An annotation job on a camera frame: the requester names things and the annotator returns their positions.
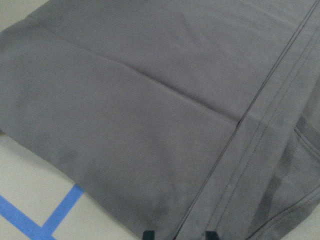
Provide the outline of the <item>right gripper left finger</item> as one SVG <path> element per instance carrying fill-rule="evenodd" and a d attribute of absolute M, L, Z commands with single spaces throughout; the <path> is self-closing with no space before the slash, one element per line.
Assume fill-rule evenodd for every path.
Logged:
<path fill-rule="evenodd" d="M 142 234 L 142 240 L 155 240 L 155 231 L 145 230 Z"/>

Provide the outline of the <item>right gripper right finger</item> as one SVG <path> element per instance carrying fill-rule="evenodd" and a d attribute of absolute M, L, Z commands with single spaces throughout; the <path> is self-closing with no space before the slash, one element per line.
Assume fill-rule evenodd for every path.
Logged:
<path fill-rule="evenodd" d="M 220 237 L 216 231 L 206 231 L 205 240 L 220 240 Z"/>

